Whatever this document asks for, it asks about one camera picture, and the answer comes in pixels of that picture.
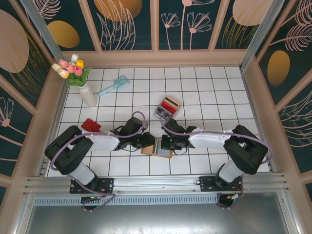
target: mounting plate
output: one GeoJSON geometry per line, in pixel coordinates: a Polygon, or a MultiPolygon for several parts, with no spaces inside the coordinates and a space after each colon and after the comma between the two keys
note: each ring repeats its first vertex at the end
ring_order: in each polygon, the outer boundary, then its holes
{"type": "MultiPolygon", "coordinates": [[[[235,184],[235,186],[241,190],[242,189],[241,181],[242,181],[242,178],[239,176],[232,183],[235,184]]],[[[198,183],[196,184],[200,186],[200,190],[202,192],[220,192],[220,191],[234,192],[235,191],[235,187],[232,185],[232,183],[228,183],[222,189],[218,187],[215,183],[215,176],[201,176],[197,182],[198,183]]]]}
{"type": "MultiPolygon", "coordinates": [[[[111,194],[114,188],[114,179],[113,178],[100,178],[98,180],[98,185],[104,187],[102,189],[103,193],[111,194]]],[[[84,190],[76,181],[71,179],[70,181],[70,194],[90,194],[90,192],[84,190]]]]}

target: light blue toy rake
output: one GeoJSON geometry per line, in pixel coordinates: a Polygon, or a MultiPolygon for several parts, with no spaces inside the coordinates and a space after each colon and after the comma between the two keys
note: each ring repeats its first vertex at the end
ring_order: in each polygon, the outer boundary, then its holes
{"type": "Polygon", "coordinates": [[[111,91],[112,89],[120,88],[121,86],[125,85],[126,83],[130,84],[130,82],[128,81],[128,79],[125,76],[121,76],[117,80],[114,81],[114,85],[112,85],[111,87],[108,87],[108,88],[102,90],[101,92],[98,93],[98,95],[101,97],[104,94],[106,94],[109,91],[111,91]]]}

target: red object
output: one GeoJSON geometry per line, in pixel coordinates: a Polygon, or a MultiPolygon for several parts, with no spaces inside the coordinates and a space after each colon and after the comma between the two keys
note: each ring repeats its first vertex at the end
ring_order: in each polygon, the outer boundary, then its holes
{"type": "Polygon", "coordinates": [[[88,118],[81,127],[88,132],[99,133],[101,125],[88,118]]]}
{"type": "Polygon", "coordinates": [[[163,108],[165,108],[167,111],[169,111],[170,113],[174,114],[176,112],[175,108],[171,107],[170,105],[168,105],[166,102],[162,102],[161,106],[163,108]]]}

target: white vase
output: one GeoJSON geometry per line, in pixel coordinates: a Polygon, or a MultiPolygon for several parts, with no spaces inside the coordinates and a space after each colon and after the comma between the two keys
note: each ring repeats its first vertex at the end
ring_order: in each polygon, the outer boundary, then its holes
{"type": "Polygon", "coordinates": [[[94,107],[97,104],[97,99],[94,96],[94,94],[92,93],[92,90],[90,89],[90,87],[88,86],[88,84],[86,83],[85,85],[83,85],[82,87],[78,87],[79,88],[79,92],[81,93],[83,100],[90,106],[90,107],[94,107]]]}

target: white grid floor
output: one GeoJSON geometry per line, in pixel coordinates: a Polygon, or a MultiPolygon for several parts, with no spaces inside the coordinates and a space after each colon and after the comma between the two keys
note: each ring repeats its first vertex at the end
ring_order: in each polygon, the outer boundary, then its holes
{"type": "MultiPolygon", "coordinates": [[[[258,135],[238,67],[92,69],[87,82],[96,94],[122,75],[130,84],[103,95],[93,108],[83,102],[77,87],[70,87],[58,135],[71,125],[81,128],[87,118],[96,121],[106,132],[125,124],[133,112],[141,111],[150,122],[148,131],[160,137],[164,132],[153,114],[165,96],[181,104],[176,120],[183,127],[229,130],[241,124],[258,135]]],[[[98,176],[210,174],[228,161],[225,151],[210,148],[189,149],[186,154],[173,155],[171,159],[141,155],[140,150],[103,150],[89,152],[83,160],[98,176]]],[[[258,170],[269,171],[268,164],[258,170]]],[[[46,176],[62,175],[48,169],[46,176]]]]}

